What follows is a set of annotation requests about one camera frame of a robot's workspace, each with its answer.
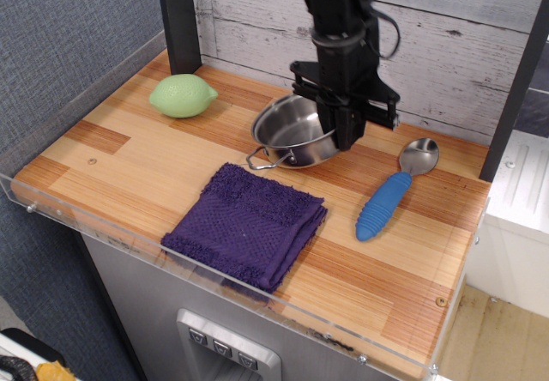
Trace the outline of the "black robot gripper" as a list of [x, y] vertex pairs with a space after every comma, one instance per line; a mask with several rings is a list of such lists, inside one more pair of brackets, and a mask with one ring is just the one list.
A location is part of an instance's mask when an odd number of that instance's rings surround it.
[[378, 75], [379, 24], [368, 22], [350, 36], [312, 31], [311, 37], [317, 60], [291, 63], [294, 93], [316, 101], [323, 132], [335, 129], [338, 149], [350, 149], [367, 120], [395, 128], [400, 95]]

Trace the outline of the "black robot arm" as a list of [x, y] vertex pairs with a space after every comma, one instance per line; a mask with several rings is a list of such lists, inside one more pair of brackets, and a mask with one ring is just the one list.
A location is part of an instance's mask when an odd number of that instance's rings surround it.
[[379, 22], [392, 18], [373, 0], [305, 0], [313, 18], [315, 62], [295, 61], [294, 93], [317, 104], [323, 131], [333, 131], [341, 151], [364, 135], [367, 122], [394, 129], [399, 94], [378, 75], [383, 54]]

